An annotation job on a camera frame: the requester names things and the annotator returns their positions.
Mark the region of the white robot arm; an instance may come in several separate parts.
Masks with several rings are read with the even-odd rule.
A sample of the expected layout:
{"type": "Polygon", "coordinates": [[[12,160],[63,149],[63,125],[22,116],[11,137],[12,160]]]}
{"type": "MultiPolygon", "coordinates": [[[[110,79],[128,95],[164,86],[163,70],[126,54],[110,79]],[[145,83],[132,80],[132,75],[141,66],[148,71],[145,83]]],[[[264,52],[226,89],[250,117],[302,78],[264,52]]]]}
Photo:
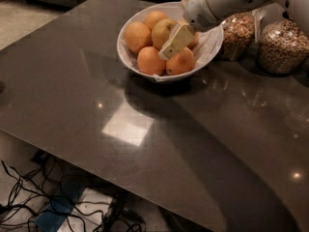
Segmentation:
{"type": "Polygon", "coordinates": [[[309,0],[182,0],[185,25],[176,26],[159,51],[169,60],[181,52],[196,32],[208,32],[227,17],[277,3],[292,17],[303,33],[309,33],[309,0]]]}

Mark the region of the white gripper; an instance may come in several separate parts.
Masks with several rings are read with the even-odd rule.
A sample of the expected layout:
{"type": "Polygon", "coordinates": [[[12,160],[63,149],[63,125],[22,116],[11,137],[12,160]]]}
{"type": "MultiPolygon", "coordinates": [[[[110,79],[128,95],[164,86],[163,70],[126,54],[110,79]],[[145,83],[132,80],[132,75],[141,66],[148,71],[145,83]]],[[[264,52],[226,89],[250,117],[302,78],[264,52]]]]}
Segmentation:
{"type": "Polygon", "coordinates": [[[158,56],[162,60],[169,60],[194,40],[196,31],[208,32],[218,26],[224,20],[221,2],[222,0],[183,0],[183,18],[188,24],[177,24],[172,29],[158,56]]]}

